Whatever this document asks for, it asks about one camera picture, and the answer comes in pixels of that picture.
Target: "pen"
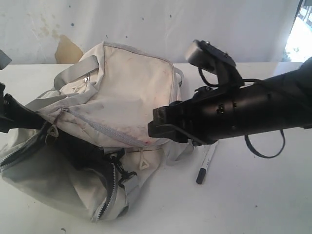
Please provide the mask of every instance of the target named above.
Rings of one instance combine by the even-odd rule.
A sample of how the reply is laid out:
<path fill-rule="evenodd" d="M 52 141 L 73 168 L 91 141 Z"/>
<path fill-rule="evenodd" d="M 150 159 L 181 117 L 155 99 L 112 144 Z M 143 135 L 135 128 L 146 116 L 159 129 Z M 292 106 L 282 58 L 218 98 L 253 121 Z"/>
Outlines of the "pen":
<path fill-rule="evenodd" d="M 201 167 L 200 167 L 200 170 L 199 170 L 199 173 L 198 173 L 198 176 L 197 176 L 197 179 L 196 179 L 196 183 L 197 184 L 202 184 L 203 183 L 203 180 L 205 178 L 205 175 L 206 175 L 206 172 L 208 171 L 208 167 L 209 167 L 209 164 L 210 164 L 210 161 L 215 153 L 215 149 L 216 149 L 216 146 L 218 144 L 219 141 L 217 141 L 216 143 L 212 144 L 206 155 L 205 155 L 205 158 L 204 158 L 204 161 L 203 163 L 201 164 Z"/>

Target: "table surface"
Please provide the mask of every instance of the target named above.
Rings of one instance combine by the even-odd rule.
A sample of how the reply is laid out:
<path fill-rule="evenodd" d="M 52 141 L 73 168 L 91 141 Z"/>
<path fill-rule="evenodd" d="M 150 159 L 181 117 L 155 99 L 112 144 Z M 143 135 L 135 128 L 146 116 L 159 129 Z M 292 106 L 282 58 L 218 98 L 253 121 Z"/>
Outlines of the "table surface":
<path fill-rule="evenodd" d="M 268 78 L 300 63 L 239 63 L 244 78 Z M 22 104 L 52 87 L 68 65 L 11 65 L 0 81 Z M 203 83 L 197 69 L 176 64 L 185 75 L 182 98 Z M 213 75 L 208 75 L 215 82 Z M 0 180 L 0 230 L 3 234 L 84 233 L 312 233 L 312 131 L 285 131 L 286 147 L 274 159 L 254 156 L 243 137 L 221 140 L 203 185 L 195 183 L 203 160 L 198 147 L 187 160 L 161 165 L 144 184 L 140 198 L 124 217 L 92 224 L 43 205 Z M 0 142 L 5 142 L 0 134 Z M 278 132 L 251 136 L 255 148 L 273 155 L 281 147 Z"/>

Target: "bag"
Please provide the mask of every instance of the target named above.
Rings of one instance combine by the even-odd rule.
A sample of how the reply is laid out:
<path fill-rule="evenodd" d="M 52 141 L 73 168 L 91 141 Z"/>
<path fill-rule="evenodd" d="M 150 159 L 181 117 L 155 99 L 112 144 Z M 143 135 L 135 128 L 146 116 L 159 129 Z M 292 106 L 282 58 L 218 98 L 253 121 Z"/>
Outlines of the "bag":
<path fill-rule="evenodd" d="M 54 88 L 26 105 L 41 130 L 14 129 L 0 152 L 2 178 L 58 210 L 97 222 L 126 213 L 163 156 L 191 144 L 150 138 L 153 109 L 180 99 L 165 59 L 101 43 L 55 77 Z"/>

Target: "white wall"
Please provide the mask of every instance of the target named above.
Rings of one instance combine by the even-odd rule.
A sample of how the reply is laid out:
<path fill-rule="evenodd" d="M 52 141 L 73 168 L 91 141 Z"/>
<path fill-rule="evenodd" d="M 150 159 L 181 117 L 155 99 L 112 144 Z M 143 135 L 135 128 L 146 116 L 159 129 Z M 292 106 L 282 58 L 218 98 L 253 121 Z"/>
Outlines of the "white wall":
<path fill-rule="evenodd" d="M 237 62 L 280 61 L 298 2 L 0 0 L 0 48 L 15 64 L 56 63 L 62 39 L 58 62 L 68 63 L 107 40 L 185 62 L 192 40 L 204 39 Z"/>

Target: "black strap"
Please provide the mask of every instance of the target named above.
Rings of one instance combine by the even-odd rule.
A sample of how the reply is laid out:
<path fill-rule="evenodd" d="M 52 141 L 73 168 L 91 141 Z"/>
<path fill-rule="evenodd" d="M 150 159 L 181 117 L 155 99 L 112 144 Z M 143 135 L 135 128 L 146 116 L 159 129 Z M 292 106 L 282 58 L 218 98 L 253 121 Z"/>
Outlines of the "black strap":
<path fill-rule="evenodd" d="M 276 156 L 279 156 L 280 153 L 283 151 L 285 145 L 286 145 L 286 139 L 285 139 L 285 135 L 284 135 L 284 132 L 283 130 L 280 130 L 281 132 L 281 135 L 282 135 L 282 138 L 283 138 L 283 146 L 281 148 L 281 150 L 274 156 L 265 156 L 265 155 L 262 155 L 261 153 L 259 153 L 254 147 L 253 145 L 251 144 L 250 140 L 249 140 L 249 136 L 248 135 L 245 135 L 245 142 L 246 142 L 246 145 L 248 147 L 248 149 L 253 152 L 255 155 L 257 155 L 258 157 L 262 157 L 262 158 L 274 158 Z"/>

